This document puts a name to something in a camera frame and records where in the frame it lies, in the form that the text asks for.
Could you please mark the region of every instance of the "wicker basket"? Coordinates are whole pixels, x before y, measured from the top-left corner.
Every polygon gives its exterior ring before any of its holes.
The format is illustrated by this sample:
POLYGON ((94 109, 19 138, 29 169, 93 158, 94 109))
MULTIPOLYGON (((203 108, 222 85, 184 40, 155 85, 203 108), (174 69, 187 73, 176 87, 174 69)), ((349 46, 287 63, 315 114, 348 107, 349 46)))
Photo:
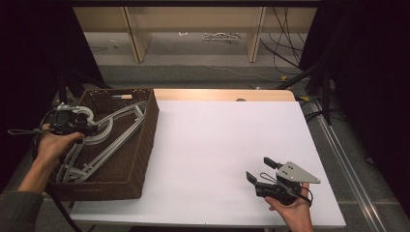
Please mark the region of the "wicker basket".
MULTIPOLYGON (((79 104, 89 107, 95 114, 95 121, 99 121, 124 106, 144 101, 148 101, 148 106, 142 127, 85 182, 51 182, 52 189, 60 200, 123 200, 141 196, 160 111, 154 91, 151 89, 88 90, 79 104), (122 95, 131 95, 132 98, 112 98, 112 96, 122 95)), ((83 163, 93 160, 133 122, 132 115, 115 120, 112 133, 106 141, 84 147, 74 166, 80 168, 83 163)))

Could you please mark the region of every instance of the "black cable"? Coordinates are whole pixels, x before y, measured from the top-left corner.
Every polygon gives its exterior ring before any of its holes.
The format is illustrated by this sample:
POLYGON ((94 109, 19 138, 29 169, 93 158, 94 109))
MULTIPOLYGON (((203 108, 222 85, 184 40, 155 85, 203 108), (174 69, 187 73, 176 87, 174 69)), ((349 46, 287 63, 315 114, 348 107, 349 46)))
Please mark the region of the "black cable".
POLYGON ((298 33, 299 38, 301 39, 301 41, 306 44, 305 40, 301 37, 301 34, 298 33))
POLYGON ((56 110, 55 109, 50 109, 48 112, 44 115, 42 120, 40 121, 39 127, 37 128, 37 131, 42 131, 39 133, 36 133, 36 136, 33 138, 33 149, 32 149, 32 158, 35 160, 37 158, 37 152, 39 150, 39 143, 41 139, 41 135, 43 134, 43 124, 44 121, 50 116, 52 113, 54 113, 56 110))
POLYGON ((42 133, 42 131, 38 129, 33 129, 33 130, 8 129, 7 133, 11 135, 24 135, 24 134, 42 133))
POLYGON ((249 87, 250 89, 256 89, 256 88, 254 88, 253 86, 251 86, 250 84, 248 84, 248 87, 249 87))
POLYGON ((320 98, 316 98, 316 99, 311 99, 311 100, 309 100, 309 101, 305 101, 305 102, 303 102, 303 103, 301 103, 301 107, 303 107, 305 104, 307 104, 307 103, 311 103, 311 102, 313 102, 313 101, 316 101, 316 100, 321 100, 320 98))
POLYGON ((283 21, 283 25, 282 25, 282 23, 281 23, 281 21, 280 21, 280 19, 279 19, 279 17, 278 17, 277 11, 275 10, 275 7, 273 7, 275 16, 276 16, 276 18, 277 18, 277 20, 278 20, 278 23, 279 23, 279 26, 280 26, 280 29, 281 29, 281 33, 280 33, 280 37, 279 37, 279 42, 280 42, 281 35, 284 35, 285 38, 288 40, 288 42, 289 42, 291 48, 292 48, 292 52, 293 52, 293 55, 294 55, 296 61, 299 62, 300 57, 299 57, 299 55, 297 54, 297 52, 295 51, 295 47, 293 46, 292 40, 290 39, 289 24, 287 23, 287 13, 288 13, 288 9, 289 9, 289 8, 287 8, 287 7, 284 8, 284 21, 283 21))
MULTIPOLYGON (((330 109, 330 110, 329 110, 329 112, 337 112, 337 111, 340 111, 340 109, 339 109, 339 108, 333 108, 333 109, 330 109)), ((315 111, 315 112, 312 112, 312 113, 309 113, 309 114, 305 115, 305 118, 306 118, 306 120, 307 120, 307 123, 308 123, 311 119, 313 119, 315 116, 319 116, 319 115, 321 115, 321 114, 323 114, 323 113, 324 113, 323 110, 319 110, 319 111, 315 111)))
POLYGON ((311 192, 311 190, 309 188, 306 187, 302 187, 302 189, 306 189, 308 191, 308 193, 310 193, 310 206, 313 204, 313 193, 311 192))
POLYGON ((57 198, 57 196, 56 196, 54 190, 52 189, 52 187, 50 185, 47 185, 45 187, 45 189, 46 189, 46 192, 48 193, 48 195, 54 201, 54 204, 57 206, 58 210, 60 210, 63 217, 66 219, 67 223, 73 229, 73 231, 82 232, 82 230, 74 223, 74 221, 70 217, 69 213, 67 213, 67 211, 64 208, 63 204, 61 203, 61 201, 57 198))
POLYGON ((295 50, 298 50, 298 51, 302 51, 302 50, 299 49, 299 48, 295 48, 295 47, 291 47, 291 46, 288 46, 288 45, 284 45, 284 44, 282 44, 282 43, 279 43, 279 42, 275 41, 275 39, 272 38, 271 33, 268 33, 268 36, 269 36, 269 38, 270 38, 275 44, 277 44, 277 45, 279 45, 279 46, 286 47, 286 48, 289 48, 289 49, 295 49, 295 50))
POLYGON ((89 229, 87 230, 87 232, 91 232, 91 231, 93 231, 93 230, 94 230, 94 228, 96 228, 96 226, 97 226, 97 225, 93 225, 93 226, 91 226, 91 228, 89 228, 89 229))
POLYGON ((260 40, 260 42, 266 47, 267 50, 269 50, 270 52, 274 53, 274 55, 277 55, 280 59, 282 59, 283 61, 285 61, 286 63, 288 63, 289 65, 294 66, 295 68, 299 68, 298 65, 292 63, 291 61, 289 61, 288 59, 284 58, 283 56, 279 55, 277 52, 273 51, 270 47, 268 47, 262 40, 260 40))

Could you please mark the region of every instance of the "human hand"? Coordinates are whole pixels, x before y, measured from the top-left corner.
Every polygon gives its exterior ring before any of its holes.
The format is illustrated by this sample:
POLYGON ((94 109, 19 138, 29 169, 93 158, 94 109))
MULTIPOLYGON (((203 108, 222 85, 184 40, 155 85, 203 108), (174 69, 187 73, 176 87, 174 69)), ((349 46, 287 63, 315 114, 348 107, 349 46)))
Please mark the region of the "human hand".
MULTIPOLYGON (((49 124, 44 124, 43 129, 48 130, 49 124)), ((80 132, 67 135, 55 135, 46 131, 42 134, 35 162, 41 162, 45 168, 55 168, 60 162, 60 156, 62 156, 76 140, 82 138, 84 138, 84 134, 80 132)))
MULTIPOLYGON (((48 124, 43 125, 44 130, 48 128, 48 124)), ((84 134, 80 132, 68 135, 55 135, 49 131, 43 133, 37 157, 17 191, 42 194, 52 170, 60 162, 60 156, 63 155, 76 140, 82 139, 83 137, 84 134)))
MULTIPOLYGON (((308 197, 308 183, 302 183, 301 195, 308 197)), ((291 205, 282 205, 275 198, 265 197, 265 201, 271 206, 270 211, 277 211, 292 232, 313 231, 310 219, 309 203, 298 197, 291 205)))

